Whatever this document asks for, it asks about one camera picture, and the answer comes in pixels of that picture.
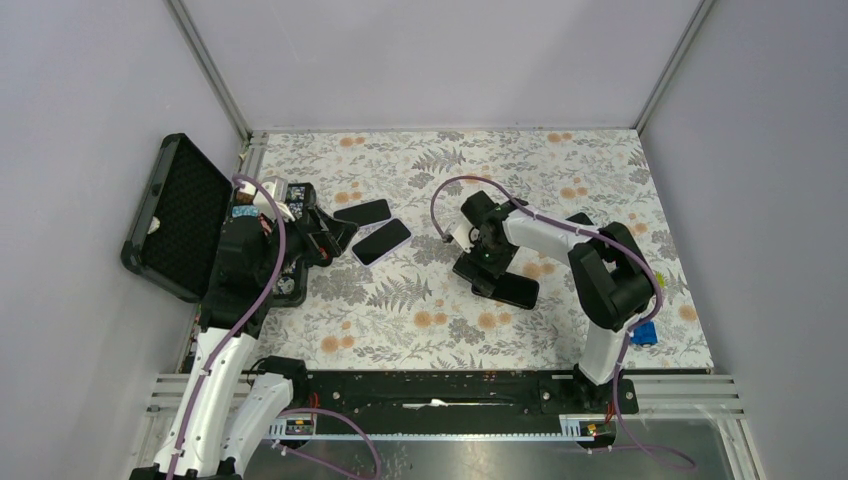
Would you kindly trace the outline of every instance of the blue component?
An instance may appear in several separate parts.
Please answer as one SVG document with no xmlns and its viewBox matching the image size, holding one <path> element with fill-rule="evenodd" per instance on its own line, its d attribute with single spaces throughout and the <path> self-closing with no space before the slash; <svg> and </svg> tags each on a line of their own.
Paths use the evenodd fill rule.
<svg viewBox="0 0 848 480">
<path fill-rule="evenodd" d="M 233 207 L 233 218 L 236 217 L 258 217 L 259 207 L 255 205 L 239 205 Z"/>
<path fill-rule="evenodd" d="M 643 347 L 656 345 L 659 341 L 657 340 L 657 328 L 654 326 L 654 322 L 648 322 L 634 330 L 633 338 L 630 341 Z"/>
</svg>

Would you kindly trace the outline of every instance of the foam padding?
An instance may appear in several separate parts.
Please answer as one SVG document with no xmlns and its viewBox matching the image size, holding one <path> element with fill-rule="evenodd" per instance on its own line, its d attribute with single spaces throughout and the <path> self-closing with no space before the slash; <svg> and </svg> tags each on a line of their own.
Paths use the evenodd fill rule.
<svg viewBox="0 0 848 480">
<path fill-rule="evenodd" d="M 202 297 L 231 195 L 229 181 L 182 139 L 154 213 L 161 226 L 147 236 L 141 250 L 144 264 Z"/>
</svg>

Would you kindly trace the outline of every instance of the phone screen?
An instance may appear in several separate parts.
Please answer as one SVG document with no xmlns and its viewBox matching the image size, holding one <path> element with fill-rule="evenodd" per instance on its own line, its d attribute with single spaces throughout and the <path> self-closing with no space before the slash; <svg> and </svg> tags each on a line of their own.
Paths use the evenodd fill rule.
<svg viewBox="0 0 848 480">
<path fill-rule="evenodd" d="M 373 202 L 363 203 L 362 205 L 337 210 L 333 214 L 333 217 L 336 220 L 353 222 L 360 227 L 364 227 L 374 223 L 385 222 L 392 218 L 392 212 L 389 211 L 389 202 L 385 200 L 374 200 Z"/>
<path fill-rule="evenodd" d="M 351 247 L 356 258 L 366 267 L 386 256 L 412 237 L 409 229 L 398 219 L 378 228 Z"/>
</svg>

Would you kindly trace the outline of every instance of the black linear rail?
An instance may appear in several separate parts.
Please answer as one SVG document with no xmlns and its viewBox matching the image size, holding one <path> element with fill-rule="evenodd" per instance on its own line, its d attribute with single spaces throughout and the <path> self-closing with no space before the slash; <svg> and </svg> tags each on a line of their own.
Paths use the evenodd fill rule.
<svg viewBox="0 0 848 480">
<path fill-rule="evenodd" d="M 606 413 L 606 404 L 587 409 L 570 378 L 552 378 L 571 373 L 325 370 L 309 373 L 308 389 L 321 408 L 348 416 L 369 434 L 559 434 L 560 414 Z M 638 413 L 633 382 L 623 379 L 619 387 L 622 413 Z M 408 408 L 433 399 L 454 405 Z M 317 433 L 351 432 L 326 418 L 318 422 Z"/>
</svg>

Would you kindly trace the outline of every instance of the fern leaf pattern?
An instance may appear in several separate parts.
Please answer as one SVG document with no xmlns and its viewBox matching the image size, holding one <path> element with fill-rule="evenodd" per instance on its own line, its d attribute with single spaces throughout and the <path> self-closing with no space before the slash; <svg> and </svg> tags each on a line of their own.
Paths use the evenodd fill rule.
<svg viewBox="0 0 848 480">
<path fill-rule="evenodd" d="M 311 183 L 330 213 L 386 199 L 412 232 L 409 243 L 371 268 L 350 246 L 327 267 L 308 271 L 297 308 L 272 308 L 252 360 L 278 355 L 316 369 L 570 369 L 589 321 L 567 265 L 521 248 L 513 273 L 539 282 L 535 310 L 477 297 L 452 272 L 462 254 L 443 243 L 430 218 L 433 191 L 451 177 L 503 184 L 558 218 L 587 214 L 595 225 L 624 224 L 662 278 L 659 344 L 627 353 L 630 368 L 712 366 L 689 283 L 651 179 L 630 130 L 269 133 L 257 178 Z M 442 228 L 460 214 L 480 182 L 448 184 L 434 213 Z M 355 244 L 379 225 L 360 229 Z"/>
</svg>

